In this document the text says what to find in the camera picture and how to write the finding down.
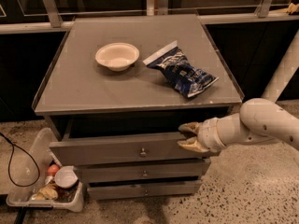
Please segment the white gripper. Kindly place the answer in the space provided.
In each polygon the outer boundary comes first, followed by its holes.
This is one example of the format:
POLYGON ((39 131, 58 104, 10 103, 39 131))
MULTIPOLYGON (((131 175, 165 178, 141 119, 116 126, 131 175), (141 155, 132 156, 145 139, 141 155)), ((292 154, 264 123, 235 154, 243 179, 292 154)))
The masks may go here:
POLYGON ((217 130, 217 118, 207 119, 204 122, 189 122, 182 124, 178 130, 182 133, 198 134, 186 140, 178 141, 178 145, 187 150, 205 153, 209 150, 211 152, 219 152, 226 148, 226 145, 221 141, 217 130))

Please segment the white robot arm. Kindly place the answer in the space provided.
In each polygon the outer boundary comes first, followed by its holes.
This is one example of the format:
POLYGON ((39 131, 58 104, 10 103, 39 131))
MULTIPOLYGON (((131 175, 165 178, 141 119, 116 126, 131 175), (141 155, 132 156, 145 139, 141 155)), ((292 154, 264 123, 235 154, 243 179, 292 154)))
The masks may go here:
POLYGON ((299 149, 299 118, 277 105, 277 99, 299 68, 299 32, 295 35, 263 95, 246 101, 239 112, 224 118, 183 124, 178 129, 191 138, 178 144, 188 150, 218 152, 229 146, 282 141, 299 149))

